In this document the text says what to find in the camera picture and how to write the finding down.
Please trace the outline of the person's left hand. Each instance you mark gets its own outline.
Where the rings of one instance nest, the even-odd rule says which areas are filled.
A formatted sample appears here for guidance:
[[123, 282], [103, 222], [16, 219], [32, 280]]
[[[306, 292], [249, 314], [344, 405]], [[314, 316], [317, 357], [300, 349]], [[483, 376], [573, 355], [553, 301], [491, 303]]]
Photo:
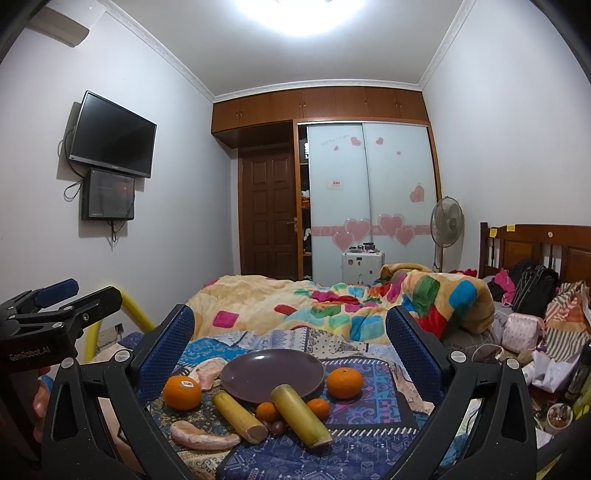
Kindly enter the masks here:
[[33, 437], [42, 442], [46, 413], [50, 400], [50, 390], [42, 378], [38, 379], [38, 389], [34, 396], [32, 407], [35, 417]]

